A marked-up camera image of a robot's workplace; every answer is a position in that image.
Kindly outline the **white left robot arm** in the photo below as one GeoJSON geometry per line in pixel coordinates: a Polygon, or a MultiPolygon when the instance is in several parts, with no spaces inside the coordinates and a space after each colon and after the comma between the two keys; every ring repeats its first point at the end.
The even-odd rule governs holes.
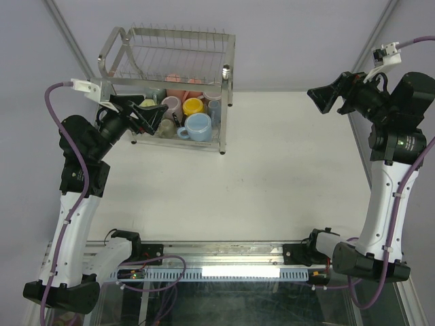
{"type": "Polygon", "coordinates": [[[23,290],[25,298],[41,307],[88,314],[115,268],[141,259],[140,235],[116,230],[93,259],[83,262],[92,218],[109,176],[110,166],[103,158],[128,130],[155,134],[168,110],[165,104],[143,107],[143,100],[140,95],[111,96],[111,106],[99,109],[95,124],[80,115],[60,123],[59,146],[65,164],[58,224],[40,277],[26,283],[23,290]]]}

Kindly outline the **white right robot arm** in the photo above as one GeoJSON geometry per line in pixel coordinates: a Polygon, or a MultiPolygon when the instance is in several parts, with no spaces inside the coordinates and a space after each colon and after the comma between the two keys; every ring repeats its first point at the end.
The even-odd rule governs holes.
{"type": "Polygon", "coordinates": [[[332,260],[339,274],[389,283],[406,281],[411,269],[402,260],[402,229],[408,197],[429,146],[419,129],[424,113],[434,101],[434,78],[408,72],[393,92],[378,84],[384,73],[364,81],[365,73],[342,73],[328,86],[308,90],[322,114],[343,99],[338,113],[354,111],[371,122],[371,192],[359,238],[350,243],[329,228],[314,229],[305,244],[305,265],[332,260]]]}

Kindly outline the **lilac mug with handle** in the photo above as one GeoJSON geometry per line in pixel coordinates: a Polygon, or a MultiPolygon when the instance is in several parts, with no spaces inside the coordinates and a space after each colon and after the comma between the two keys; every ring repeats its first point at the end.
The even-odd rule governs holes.
{"type": "Polygon", "coordinates": [[[221,82],[214,81],[209,83],[209,85],[218,87],[217,90],[207,90],[203,92],[203,98],[207,101],[220,101],[222,99],[221,82]]]}

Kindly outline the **small olive cup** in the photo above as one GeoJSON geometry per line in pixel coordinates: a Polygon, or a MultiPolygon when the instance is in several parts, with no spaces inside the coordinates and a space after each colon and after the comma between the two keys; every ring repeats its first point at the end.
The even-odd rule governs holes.
{"type": "Polygon", "coordinates": [[[163,119],[158,127],[157,135],[161,139],[171,139],[175,136],[176,132],[177,127],[174,121],[170,119],[163,119]]]}

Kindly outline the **yellow mug black handle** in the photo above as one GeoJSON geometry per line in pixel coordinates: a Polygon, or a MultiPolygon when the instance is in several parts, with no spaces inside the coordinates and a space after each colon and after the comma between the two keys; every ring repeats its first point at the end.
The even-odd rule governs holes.
{"type": "Polygon", "coordinates": [[[196,113],[204,113],[205,105],[199,98],[188,98],[184,101],[182,109],[184,115],[190,116],[196,113]]]}

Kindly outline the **lilac mug black handle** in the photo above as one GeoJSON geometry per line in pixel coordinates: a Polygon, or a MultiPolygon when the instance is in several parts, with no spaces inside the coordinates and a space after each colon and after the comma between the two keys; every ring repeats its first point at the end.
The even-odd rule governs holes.
{"type": "Polygon", "coordinates": [[[165,111],[163,118],[173,120],[173,114],[175,113],[177,119],[182,121],[183,110],[181,101],[176,96],[168,96],[162,100],[161,105],[167,105],[168,109],[165,111]]]}

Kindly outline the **pale green mug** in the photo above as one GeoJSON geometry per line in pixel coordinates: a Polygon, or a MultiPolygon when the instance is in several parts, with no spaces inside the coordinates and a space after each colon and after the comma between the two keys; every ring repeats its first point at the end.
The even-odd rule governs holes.
{"type": "Polygon", "coordinates": [[[141,102],[141,104],[139,106],[140,107],[152,107],[152,106],[156,106],[156,102],[153,99],[146,98],[141,102]]]}

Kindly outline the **light blue mug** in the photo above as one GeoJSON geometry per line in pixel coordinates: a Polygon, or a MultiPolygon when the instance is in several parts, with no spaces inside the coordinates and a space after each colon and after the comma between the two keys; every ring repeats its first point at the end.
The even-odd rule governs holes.
{"type": "Polygon", "coordinates": [[[183,140],[210,142],[212,140],[211,118],[205,113],[194,113],[187,117],[184,126],[177,129],[183,140]]]}

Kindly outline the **grey white small mug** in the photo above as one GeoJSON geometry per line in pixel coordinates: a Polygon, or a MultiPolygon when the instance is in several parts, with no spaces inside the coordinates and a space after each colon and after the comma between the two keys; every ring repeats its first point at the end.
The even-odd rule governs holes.
{"type": "Polygon", "coordinates": [[[222,105],[220,101],[212,100],[208,102],[208,115],[211,118],[211,126],[218,127],[221,122],[222,105]]]}

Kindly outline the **grey-blue round ceramic cup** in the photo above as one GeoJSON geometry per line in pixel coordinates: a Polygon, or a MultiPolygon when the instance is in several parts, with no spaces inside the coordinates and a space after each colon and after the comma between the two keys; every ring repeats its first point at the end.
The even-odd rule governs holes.
{"type": "Polygon", "coordinates": [[[152,99],[155,103],[161,103],[167,97],[167,91],[164,88],[146,88],[145,97],[152,99]]]}

